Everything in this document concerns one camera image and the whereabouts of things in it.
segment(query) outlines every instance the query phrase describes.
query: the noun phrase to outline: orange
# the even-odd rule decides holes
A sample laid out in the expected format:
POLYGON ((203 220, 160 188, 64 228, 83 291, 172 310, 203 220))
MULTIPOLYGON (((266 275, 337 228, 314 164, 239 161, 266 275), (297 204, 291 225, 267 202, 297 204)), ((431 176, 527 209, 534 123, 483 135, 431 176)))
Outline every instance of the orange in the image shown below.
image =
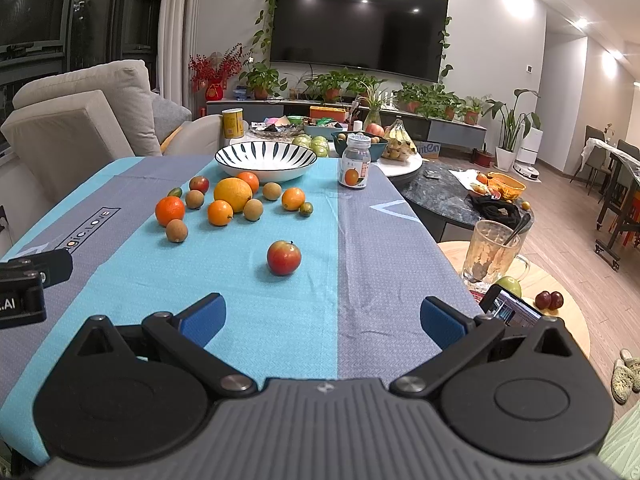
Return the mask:
POLYGON ((216 200, 207 207, 207 218, 212 225, 223 226, 231 222, 234 210, 228 202, 216 200))
POLYGON ((243 171, 242 173, 238 173, 237 177, 249 184, 249 187, 254 194, 258 192, 260 181, 255 173, 251 173, 251 171, 243 171))
POLYGON ((177 196, 165 196, 156 204, 156 219, 162 227, 171 220, 184 218, 184 203, 177 196))
POLYGON ((359 176, 358 172, 351 168, 344 173, 344 183, 347 186, 355 186, 358 183, 359 176))
POLYGON ((213 190, 213 199, 224 200, 233 208, 234 213, 241 213, 253 196, 251 186, 235 177, 222 179, 213 190))
POLYGON ((282 206, 287 211, 297 211, 305 202, 305 192, 299 187, 290 187, 282 194, 282 206))

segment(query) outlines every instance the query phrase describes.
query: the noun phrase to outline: glass vase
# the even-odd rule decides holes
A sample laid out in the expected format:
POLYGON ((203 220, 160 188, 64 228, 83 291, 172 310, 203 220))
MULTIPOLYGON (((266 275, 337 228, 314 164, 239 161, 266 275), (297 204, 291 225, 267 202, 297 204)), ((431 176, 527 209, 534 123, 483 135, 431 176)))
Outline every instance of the glass vase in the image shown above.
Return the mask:
POLYGON ((364 119, 363 129, 366 130, 371 123, 376 123, 382 126, 380 123, 380 110, 369 110, 366 119, 364 119))

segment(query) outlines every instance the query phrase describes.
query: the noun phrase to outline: wall light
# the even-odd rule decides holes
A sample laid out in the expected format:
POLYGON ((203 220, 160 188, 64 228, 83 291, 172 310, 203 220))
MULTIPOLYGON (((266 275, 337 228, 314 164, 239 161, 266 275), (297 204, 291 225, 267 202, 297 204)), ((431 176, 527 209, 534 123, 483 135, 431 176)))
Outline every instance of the wall light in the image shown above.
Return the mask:
POLYGON ((534 0, 502 0, 507 10, 520 20, 528 20, 536 9, 534 0))
POLYGON ((602 53, 602 69, 609 79, 615 78, 618 73, 618 62, 610 52, 602 53))

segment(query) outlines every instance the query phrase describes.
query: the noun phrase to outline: bottle label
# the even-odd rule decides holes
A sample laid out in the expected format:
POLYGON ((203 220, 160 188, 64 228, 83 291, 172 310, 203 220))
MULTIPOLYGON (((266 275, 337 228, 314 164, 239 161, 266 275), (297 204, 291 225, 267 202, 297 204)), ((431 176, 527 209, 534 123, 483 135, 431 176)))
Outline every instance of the bottle label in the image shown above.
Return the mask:
POLYGON ((352 189, 362 189, 367 185, 369 163, 344 158, 340 163, 340 184, 352 189))

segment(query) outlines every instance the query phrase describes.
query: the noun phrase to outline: yellow can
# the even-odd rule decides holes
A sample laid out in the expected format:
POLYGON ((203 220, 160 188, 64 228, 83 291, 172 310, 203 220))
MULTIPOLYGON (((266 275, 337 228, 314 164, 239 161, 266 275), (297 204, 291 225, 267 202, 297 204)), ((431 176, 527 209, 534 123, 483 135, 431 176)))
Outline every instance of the yellow can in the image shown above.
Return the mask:
POLYGON ((244 136, 242 108, 222 110, 222 124, 225 131, 225 139, 238 139, 244 136))

